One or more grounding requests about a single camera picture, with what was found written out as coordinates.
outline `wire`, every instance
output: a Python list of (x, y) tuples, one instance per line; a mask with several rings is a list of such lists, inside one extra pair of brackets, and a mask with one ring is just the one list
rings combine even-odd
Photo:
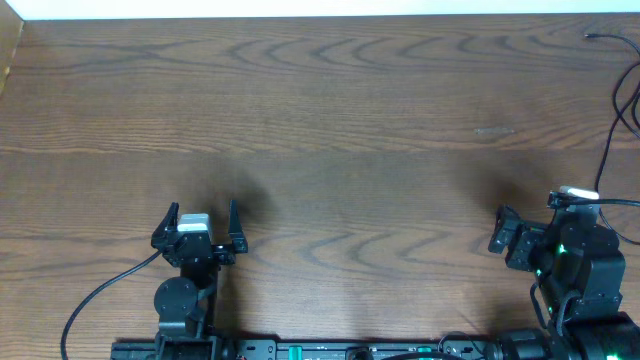
[(149, 265), (149, 263), (155, 260), (161, 253), (162, 251), (156, 252), (155, 254), (151, 255), (151, 257), (148, 258), (147, 260), (123, 272), (122, 274), (114, 277), (113, 279), (105, 282), (104, 284), (100, 285), (97, 289), (93, 290), (93, 292), (89, 294), (89, 296), (87, 296), (84, 300), (82, 300), (80, 305), (78, 305), (78, 307), (73, 311), (73, 314), (71, 314), (71, 316), (69, 317), (69, 320), (67, 321), (67, 325), (64, 326), (64, 330), (62, 330), (62, 337), (60, 338), (60, 353), (62, 355), (62, 360), (69, 360), (69, 357), (67, 355), (67, 336), (69, 335), (69, 330), (71, 330), (71, 325), (73, 324), (73, 321), (76, 319), (80, 311), (102, 290), (106, 289), (107, 287), (114, 284), (115, 282), (122, 280), (125, 277), (133, 274), (134, 272), (142, 269), (143, 267)]
[(459, 356), (445, 354), (441, 352), (430, 352), (430, 353), (410, 352), (407, 354), (389, 356), (382, 360), (412, 360), (412, 359), (423, 359), (423, 358), (443, 359), (443, 360), (464, 360)]
[(558, 335), (562, 337), (562, 326), (564, 325), (564, 313), (567, 311), (567, 305), (569, 305), (569, 301), (571, 299), (579, 298), (580, 292), (578, 290), (569, 291), (560, 302), (560, 309), (558, 309), (558, 317), (556, 318), (556, 331)]
[[(612, 34), (586, 34), (585, 37), (588, 38), (588, 39), (611, 38), (611, 39), (617, 39), (617, 40), (624, 41), (625, 43), (629, 44), (636, 51), (638, 56), (640, 56), (640, 46), (638, 46), (635, 42), (631, 41), (630, 39), (628, 39), (628, 38), (626, 38), (624, 36), (612, 35)], [(638, 121), (638, 116), (637, 116), (638, 99), (640, 98), (640, 82), (638, 82), (638, 85), (636, 86), (636, 88), (633, 91), (632, 95), (627, 99), (627, 101), (624, 103), (622, 108), (618, 108), (618, 92), (620, 91), (620, 88), (622, 87), (622, 84), (624, 83), (626, 78), (629, 76), (629, 74), (635, 68), (637, 68), (638, 66), (640, 66), (640, 61), (632, 64), (631, 66), (629, 66), (627, 68), (627, 70), (625, 70), (625, 72), (622, 74), (622, 76), (620, 76), (620, 78), (616, 82), (616, 86), (613, 89), (613, 93), (611, 95), (611, 101), (612, 101), (612, 104), (613, 104), (613, 109), (616, 112), (616, 118), (611, 123), (611, 127), (609, 129), (609, 134), (607, 135), (607, 141), (605, 143), (605, 148), (604, 148), (604, 151), (602, 153), (602, 159), (600, 160), (600, 165), (598, 166), (598, 172), (596, 173), (596, 179), (595, 179), (595, 184), (594, 184), (594, 189), (595, 189), (596, 192), (600, 192), (600, 189), (599, 189), (600, 188), (600, 180), (602, 179), (602, 174), (604, 172), (604, 167), (605, 167), (605, 164), (607, 162), (607, 158), (609, 156), (609, 150), (611, 148), (611, 140), (613, 139), (613, 132), (616, 129), (616, 126), (618, 126), (618, 122), (622, 121), (622, 123), (625, 125), (627, 130), (629, 130), (629, 132), (631, 132), (636, 138), (640, 139), (640, 133), (638, 133), (638, 131), (633, 129), (633, 127), (627, 122), (627, 120), (624, 117), (625, 111), (627, 111), (627, 109), (629, 107), (631, 107), (631, 117), (633, 119), (633, 122), (636, 125), (636, 127), (638, 127), (640, 129), (640, 121)], [(627, 238), (626, 236), (624, 236), (624, 235), (620, 234), (619, 232), (617, 232), (613, 228), (613, 226), (611, 226), (611, 224), (609, 224), (609, 221), (605, 217), (604, 212), (602, 211), (602, 209), (600, 209), (599, 215), (600, 215), (600, 218), (602, 219), (602, 222), (605, 224), (605, 226), (608, 229), (610, 229), (613, 232), (615, 232), (615, 234), (618, 236), (618, 238), (620, 238), (621, 240), (623, 240), (623, 241), (625, 241), (625, 242), (627, 242), (629, 244), (632, 244), (632, 245), (640, 245), (639, 241), (631, 240), (631, 239)]]
[(622, 41), (626, 42), (627, 44), (631, 45), (631, 47), (633, 47), (636, 50), (636, 52), (638, 53), (638, 56), (640, 56), (640, 46), (636, 45), (636, 43), (634, 43), (633, 41), (627, 39), (624, 36), (613, 35), (613, 34), (595, 34), (595, 33), (591, 33), (591, 34), (585, 34), (584, 37), (586, 37), (587, 39), (612, 38), (612, 39), (622, 40)]
[(476, 345), (476, 343), (473, 340), (471, 340), (471, 336), (467, 335), (467, 333), (465, 333), (464, 331), (452, 331), (450, 333), (447, 333), (445, 336), (443, 336), (442, 339), (440, 339), (440, 341), (438, 342), (438, 348), (437, 348), (438, 351), (444, 352), (444, 345), (443, 344), (446, 341), (446, 339), (451, 335), (462, 335), (462, 336), (466, 337), (467, 340), (469, 340), (471, 342), (471, 345), (473, 345), (473, 347), (476, 349), (476, 351), (479, 352), (480, 355), (484, 355), (484, 351), (480, 350), (478, 345)]
[(626, 199), (583, 199), (583, 200), (568, 200), (563, 201), (562, 205), (625, 205), (625, 206), (638, 206), (640, 207), (640, 201), (626, 200)]

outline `brown wooden surface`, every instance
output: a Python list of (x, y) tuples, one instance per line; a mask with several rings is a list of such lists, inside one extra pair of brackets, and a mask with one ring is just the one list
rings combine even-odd
[[(530, 274), (487, 252), (508, 202), (590, 187), (637, 15), (28, 23), (0, 101), (0, 349), (58, 358), (97, 285), (152, 253), (171, 201), (241, 205), (250, 254), (218, 325), (282, 338), (427, 338), (535, 325)], [(606, 196), (640, 198), (620, 129)], [(638, 212), (607, 209), (636, 235)], [(623, 245), (640, 318), (640, 249)], [(73, 359), (151, 338), (163, 260), (98, 296)]]
[(5, 79), (9, 75), (21, 31), (22, 19), (5, 0), (0, 0), (0, 95), (4, 89)]

